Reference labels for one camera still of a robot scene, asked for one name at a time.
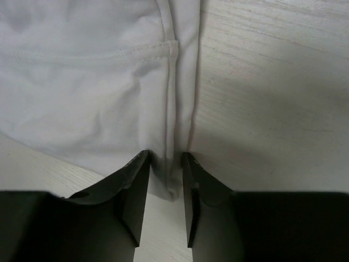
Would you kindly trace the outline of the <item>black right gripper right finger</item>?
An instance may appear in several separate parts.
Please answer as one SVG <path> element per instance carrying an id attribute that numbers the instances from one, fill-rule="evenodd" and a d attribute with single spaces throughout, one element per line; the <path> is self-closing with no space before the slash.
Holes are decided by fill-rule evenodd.
<path id="1" fill-rule="evenodd" d="M 348 194 L 235 191 L 181 163 L 194 261 L 348 261 Z"/>

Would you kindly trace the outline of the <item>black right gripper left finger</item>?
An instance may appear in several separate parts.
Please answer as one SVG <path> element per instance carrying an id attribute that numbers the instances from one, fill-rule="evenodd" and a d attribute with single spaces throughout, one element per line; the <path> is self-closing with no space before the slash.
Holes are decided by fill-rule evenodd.
<path id="1" fill-rule="evenodd" d="M 1 192 L 1 261 L 132 261 L 140 244 L 151 154 L 68 198 Z"/>

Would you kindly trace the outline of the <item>white skirt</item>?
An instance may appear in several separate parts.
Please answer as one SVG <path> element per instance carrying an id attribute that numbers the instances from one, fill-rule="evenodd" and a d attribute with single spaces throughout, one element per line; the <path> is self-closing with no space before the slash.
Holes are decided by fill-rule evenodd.
<path id="1" fill-rule="evenodd" d="M 176 200 L 200 5 L 1 1 L 1 134 L 103 176 L 149 150 L 149 192 Z"/>

